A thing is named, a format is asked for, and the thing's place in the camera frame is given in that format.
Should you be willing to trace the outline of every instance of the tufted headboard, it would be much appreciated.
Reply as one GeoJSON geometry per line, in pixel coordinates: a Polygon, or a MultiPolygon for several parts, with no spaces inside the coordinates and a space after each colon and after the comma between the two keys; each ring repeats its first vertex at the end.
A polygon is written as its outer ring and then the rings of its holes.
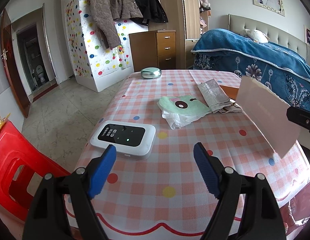
{"type": "Polygon", "coordinates": [[[271,42],[287,47],[300,54],[310,66],[310,47],[305,42],[266,23],[237,15],[228,15],[228,30],[240,34],[244,29],[256,29],[265,33],[271,42]]]}

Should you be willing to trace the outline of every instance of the pink checkered tablecloth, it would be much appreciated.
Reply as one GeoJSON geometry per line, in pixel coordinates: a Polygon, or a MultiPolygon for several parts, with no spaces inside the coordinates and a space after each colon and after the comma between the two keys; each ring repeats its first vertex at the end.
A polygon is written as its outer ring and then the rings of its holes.
{"type": "MultiPolygon", "coordinates": [[[[200,238],[217,200],[194,161],[197,142],[239,174],[265,174],[280,207],[310,182],[310,165],[299,143],[280,159],[245,113],[208,114],[170,129],[156,104],[159,98],[192,95],[205,103],[197,85],[212,78],[233,87],[241,81],[234,73],[202,70],[165,70],[151,80],[133,73],[123,81],[96,127],[103,120],[147,123],[155,126],[156,138],[147,160],[117,157],[102,192],[92,200],[110,239],[200,238]]],[[[102,152],[87,144],[77,167],[102,152]]],[[[243,204],[241,197],[231,233],[237,232],[243,204]]],[[[70,199],[66,208],[76,226],[70,199]]]]}

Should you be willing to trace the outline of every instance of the red plastic stool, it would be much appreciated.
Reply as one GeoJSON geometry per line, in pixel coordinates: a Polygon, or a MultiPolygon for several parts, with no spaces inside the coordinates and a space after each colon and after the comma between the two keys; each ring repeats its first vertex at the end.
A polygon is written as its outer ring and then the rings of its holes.
{"type": "Polygon", "coordinates": [[[55,177],[70,174],[36,150],[8,121],[0,130],[0,205],[23,221],[33,199],[27,187],[35,172],[42,177],[47,173],[55,177]],[[18,178],[13,180],[21,165],[18,178]]]}

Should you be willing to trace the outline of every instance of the blue blanket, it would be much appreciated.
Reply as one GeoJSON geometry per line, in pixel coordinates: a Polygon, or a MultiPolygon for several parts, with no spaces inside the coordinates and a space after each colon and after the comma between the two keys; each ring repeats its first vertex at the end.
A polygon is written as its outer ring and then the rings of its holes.
{"type": "Polygon", "coordinates": [[[258,43],[224,29],[202,35],[194,69],[254,77],[292,106],[310,111],[310,67],[296,52],[272,42],[258,43]]]}

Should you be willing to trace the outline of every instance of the black jacket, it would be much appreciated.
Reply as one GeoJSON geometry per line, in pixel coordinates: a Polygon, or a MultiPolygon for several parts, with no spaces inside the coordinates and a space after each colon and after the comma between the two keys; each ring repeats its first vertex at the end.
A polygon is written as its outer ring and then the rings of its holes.
{"type": "Polygon", "coordinates": [[[135,0],[143,18],[131,18],[134,22],[148,26],[148,22],[166,23],[168,22],[166,13],[159,0],[135,0]]]}

